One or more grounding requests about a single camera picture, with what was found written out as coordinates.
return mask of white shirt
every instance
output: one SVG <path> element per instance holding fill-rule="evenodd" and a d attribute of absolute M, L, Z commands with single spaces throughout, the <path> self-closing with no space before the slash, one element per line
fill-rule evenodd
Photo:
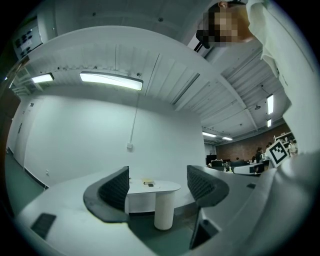
<path fill-rule="evenodd" d="M 320 132 L 317 131 L 320 127 L 320 77 L 309 45 L 274 2 L 248 0 L 246 10 L 249 30 L 263 45 L 261 59 L 279 78 L 291 101 L 292 106 L 283 118 L 299 142 L 299 153 L 317 151 L 320 149 Z"/>
<path fill-rule="evenodd" d="M 296 143 L 290 143 L 288 148 L 290 153 L 296 153 L 298 150 Z"/>

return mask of white wall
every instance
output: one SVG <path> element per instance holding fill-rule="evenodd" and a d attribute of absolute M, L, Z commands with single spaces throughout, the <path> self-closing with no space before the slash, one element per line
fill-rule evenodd
<path fill-rule="evenodd" d="M 50 87 L 34 120 L 25 167 L 52 186 L 65 180 L 129 166 L 133 179 L 179 183 L 175 206 L 193 202 L 187 165 L 204 165 L 200 118 L 172 105 L 101 87 Z"/>
<path fill-rule="evenodd" d="M 80 4 L 75 0 L 55 0 L 55 24 L 58 36 L 80 28 L 76 21 L 75 7 Z"/>
<path fill-rule="evenodd" d="M 57 36 L 55 2 L 53 0 L 43 1 L 37 7 L 36 16 L 42 42 L 46 43 L 55 38 Z"/>
<path fill-rule="evenodd" d="M 211 144 L 204 144 L 204 151 L 205 151 L 205 157 L 207 157 L 207 155 L 216 155 L 217 154 L 217 150 L 216 150 L 216 146 L 215 145 L 211 145 Z"/>
<path fill-rule="evenodd" d="M 23 112 L 26 110 L 30 102 L 30 99 L 31 98 L 27 95 L 20 97 L 21 102 L 12 119 L 12 123 L 11 123 L 9 134 L 8 134 L 8 139 L 6 141 L 6 148 L 9 147 L 13 153 L 15 152 L 19 126 L 23 121 Z"/>

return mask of dark floor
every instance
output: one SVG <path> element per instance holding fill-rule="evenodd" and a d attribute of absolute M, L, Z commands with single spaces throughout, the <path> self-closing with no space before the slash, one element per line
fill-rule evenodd
<path fill-rule="evenodd" d="M 12 154 L 5 156 L 5 184 L 15 216 L 44 190 L 25 173 Z"/>
<path fill-rule="evenodd" d="M 194 228 L 192 219 L 174 216 L 172 228 L 167 231 L 156 229 L 154 219 L 154 215 L 130 216 L 130 228 L 146 246 L 159 256 L 178 256 L 189 251 Z"/>

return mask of person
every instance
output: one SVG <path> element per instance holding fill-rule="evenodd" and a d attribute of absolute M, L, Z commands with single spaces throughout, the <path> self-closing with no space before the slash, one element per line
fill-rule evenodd
<path fill-rule="evenodd" d="M 298 147 L 297 147 L 297 144 L 294 142 L 293 137 L 289 138 L 289 142 L 290 142 L 288 146 L 289 153 L 291 157 L 294 157 L 298 154 Z"/>
<path fill-rule="evenodd" d="M 298 26 L 274 1 L 220 1 L 203 15 L 197 34 L 202 34 L 197 38 L 204 46 L 260 41 L 261 59 L 279 79 L 291 102 L 283 119 L 295 138 L 303 142 L 300 152 L 319 150 L 320 133 L 303 132 L 302 125 L 318 127 L 320 123 L 316 111 L 305 114 L 320 104 L 319 64 Z"/>
<path fill-rule="evenodd" d="M 260 162 L 260 156 L 262 154 L 261 151 L 262 151 L 262 148 L 259 146 L 255 153 L 255 159 L 257 164 Z"/>
<path fill-rule="evenodd" d="M 267 149 L 272 145 L 272 142 L 268 142 L 268 144 L 265 146 L 265 152 L 267 152 Z"/>
<path fill-rule="evenodd" d="M 251 164 L 253 164 L 253 163 L 254 163 L 254 164 L 256 164 L 256 163 L 257 163 L 257 161 L 256 161 L 256 157 L 255 157 L 255 156 L 253 156 L 253 157 L 252 157 L 252 160 L 251 160 Z"/>

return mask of ceiling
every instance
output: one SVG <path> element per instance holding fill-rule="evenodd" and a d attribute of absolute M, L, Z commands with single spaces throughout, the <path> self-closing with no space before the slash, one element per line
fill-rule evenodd
<path fill-rule="evenodd" d="M 79 4 L 78 9 L 75 10 L 77 20 L 87 21 L 84 17 L 91 12 L 105 10 L 110 1 L 94 0 L 91 2 L 94 4 L 90 7 Z M 111 9 L 116 11 L 124 8 L 148 15 L 145 10 L 152 9 L 152 7 L 150 4 L 143 5 L 144 2 L 146 1 L 134 1 L 137 3 L 134 7 L 131 5 L 133 0 L 119 1 Z M 186 10 L 192 8 L 193 5 L 196 6 L 198 2 L 195 0 L 188 0 L 186 3 L 182 0 L 159 1 L 149 14 L 153 17 L 161 15 L 163 19 L 170 21 L 175 26 L 184 26 L 185 22 L 174 18 L 174 13 L 187 13 Z M 180 8 L 180 5 L 185 6 L 186 10 Z M 112 16 L 111 9 L 107 12 L 110 16 Z M 127 17 L 121 20 L 121 24 L 125 25 Z M 156 31 L 156 28 L 157 25 L 152 25 L 147 29 Z M 166 38 L 162 36 L 161 40 L 168 41 L 169 39 Z M 289 107 L 290 102 L 270 67 L 263 60 L 260 60 L 262 45 L 257 40 L 211 50 L 205 56 L 205 64 L 209 67 L 209 71 L 212 70 L 215 73 L 212 77 L 200 74 L 200 69 L 195 71 L 197 63 L 193 63 L 194 60 L 188 61 L 186 57 L 182 61 L 183 57 L 174 57 L 174 50 L 172 50 L 172 54 L 164 54 L 160 49 L 162 46 L 131 45 L 130 41 L 112 42 L 111 38 L 110 41 L 106 38 L 103 41 L 97 40 L 78 45 L 70 44 L 70 47 L 62 47 L 50 54 L 43 54 L 28 64 L 17 75 L 13 90 L 17 94 L 32 94 L 36 90 L 45 90 L 49 86 L 94 86 L 94 83 L 81 81 L 79 76 L 81 71 L 108 72 L 140 78 L 143 80 L 140 92 L 142 95 L 168 102 L 177 111 L 183 109 L 197 113 L 201 119 L 202 130 L 218 135 L 215 138 L 204 137 L 204 141 L 211 144 L 224 143 L 225 141 L 221 139 L 223 136 L 237 139 L 248 134 L 253 135 L 265 131 L 269 118 L 272 118 L 274 124 L 277 123 L 275 121 L 282 120 L 282 115 Z M 182 44 L 175 45 L 175 47 L 187 48 Z M 187 53 L 191 51 L 190 56 L 198 55 L 189 48 L 183 50 Z M 45 73 L 52 73 L 54 81 L 41 84 L 32 83 L 31 77 Z M 266 101 L 270 94 L 274 95 L 274 112 L 268 115 Z"/>
<path fill-rule="evenodd" d="M 54 0 L 57 34 L 96 26 L 128 26 L 183 41 L 212 0 Z"/>

